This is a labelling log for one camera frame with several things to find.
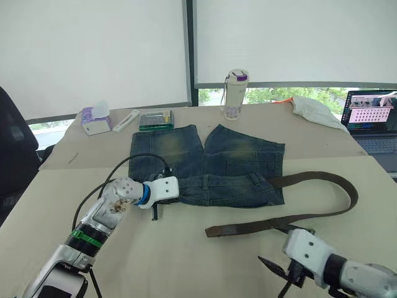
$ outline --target window blind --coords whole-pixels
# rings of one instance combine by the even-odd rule
[[[251,82],[397,83],[395,0],[196,0],[198,87]]]
[[[2,0],[0,86],[25,119],[189,101],[182,0]]]

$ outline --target jean shorts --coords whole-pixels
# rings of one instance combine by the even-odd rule
[[[218,125],[204,148],[196,126],[137,132],[131,155],[162,156],[179,182],[179,201],[192,205],[255,208],[284,204],[282,190],[267,179],[282,176],[285,144],[250,137]],[[164,168],[161,161],[141,156],[130,161],[135,181],[152,181]]]

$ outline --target black cable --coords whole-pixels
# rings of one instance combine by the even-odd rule
[[[111,179],[111,177],[112,177],[113,174],[116,172],[116,170],[117,170],[119,167],[121,167],[121,165],[124,164],[124,162],[126,162],[127,160],[132,160],[133,158],[136,158],[136,157],[139,157],[139,156],[153,156],[153,157],[155,157],[155,158],[161,160],[161,161],[164,163],[164,171],[165,171],[166,173],[170,171],[169,166],[168,166],[168,164],[167,164],[167,161],[166,161],[163,157],[161,157],[161,156],[159,156],[159,155],[157,155],[157,154],[153,154],[153,153],[138,153],[138,154],[131,155],[131,156],[125,158],[124,160],[122,160],[121,162],[119,162],[118,165],[115,166],[114,169],[110,172],[109,176],[108,176],[108,177],[106,178],[106,180],[105,180],[105,183]],[[99,195],[98,195],[98,198],[100,198],[100,197],[102,196],[102,193],[103,193],[103,191],[104,191],[104,188],[105,188],[105,186],[103,186],[102,189],[100,190],[100,193],[99,193]]]
[[[109,181],[107,181],[107,182],[104,182],[104,183],[102,183],[101,185],[98,185],[97,187],[95,187],[95,189],[93,189],[93,190],[88,194],[88,196],[86,196],[86,197],[81,201],[79,207],[76,209],[76,212],[74,213],[73,223],[72,223],[72,231],[76,228],[77,217],[79,216],[81,207],[84,205],[84,203],[87,202],[87,200],[88,200],[98,189],[100,189],[102,186],[104,187],[106,184],[112,182],[113,180],[114,180],[114,179],[109,180]],[[95,291],[97,292],[98,298],[102,298],[102,294],[100,293],[99,286],[98,286],[98,283],[97,283],[97,280],[96,280],[96,278],[95,278],[95,275],[94,275],[94,272],[93,272],[92,268],[89,270],[89,275],[90,275],[90,277],[91,277],[91,281],[92,281],[92,284],[94,285]]]
[[[97,280],[95,278],[95,275],[94,275],[94,272],[93,272],[92,268],[89,270],[89,275],[90,275],[92,283],[93,283],[93,285],[95,287],[95,291],[97,292],[98,298],[102,298],[102,294],[100,293],[99,286],[98,286],[98,283],[97,283]]]
[[[283,289],[281,290],[281,292],[279,294],[279,298],[283,298],[286,295],[286,293],[288,292],[291,285],[292,285],[292,282],[287,281],[287,283],[285,284],[285,286],[283,287]]]
[[[76,209],[76,213],[74,213],[74,217],[73,217],[73,223],[72,223],[72,231],[76,228],[76,222],[77,222],[77,217],[79,216],[81,207],[84,205],[85,202],[87,202],[87,200],[101,187],[104,187],[106,184],[112,182],[114,179],[103,182],[101,185],[98,185],[97,187],[95,187],[95,189],[93,191],[91,191],[88,196],[86,196],[80,203],[79,207],[77,207]]]
[[[113,176],[113,174],[116,172],[116,170],[121,167],[121,165],[126,162],[127,160],[131,160],[135,157],[139,157],[139,156],[153,156],[155,158],[158,158],[159,160],[161,160],[164,163],[164,172],[165,173],[169,173],[170,169],[169,166],[167,164],[167,161],[162,158],[159,155],[156,154],[152,154],[152,153],[139,153],[139,154],[135,154],[135,155],[131,155],[129,157],[127,157],[126,159],[122,160],[117,166],[115,166],[115,168],[112,170],[112,172],[110,172],[110,174],[108,175],[108,177],[106,178],[105,182],[103,182],[101,185],[98,185],[97,187],[95,187],[95,189],[93,189],[88,196],[86,196],[80,203],[79,207],[76,209],[76,212],[74,213],[74,217],[73,217],[73,223],[72,223],[72,231],[76,228],[76,223],[77,223],[77,217],[79,216],[80,210],[83,207],[83,205],[87,202],[87,200],[98,190],[101,188],[100,193],[98,195],[98,198],[100,198],[102,196],[102,193],[104,191],[104,188],[106,186],[106,184],[112,182],[114,179],[110,180],[111,177]],[[97,280],[95,278],[94,272],[92,270],[92,268],[89,270],[89,275],[91,277],[92,280],[92,284],[94,285],[95,291],[97,292],[97,296],[98,298],[102,298],[102,294],[100,293],[99,290],[99,286],[97,283]]]

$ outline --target chair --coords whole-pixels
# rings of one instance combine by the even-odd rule
[[[0,225],[38,172],[38,143],[0,87]]]

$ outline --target tree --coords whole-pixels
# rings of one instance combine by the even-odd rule
[[[283,101],[293,96],[305,96],[322,102],[331,112],[341,114],[343,106],[336,102],[336,97],[346,99],[345,88],[250,88],[246,92],[249,104]]]
[[[53,122],[44,122],[44,123],[30,124],[29,128],[31,130],[50,129],[50,128],[53,128],[53,127],[70,125],[72,122],[73,122],[73,120],[61,120],[61,121],[53,121]]]
[[[210,93],[219,92],[221,89],[199,89],[198,90],[198,101],[207,102],[211,99]]]

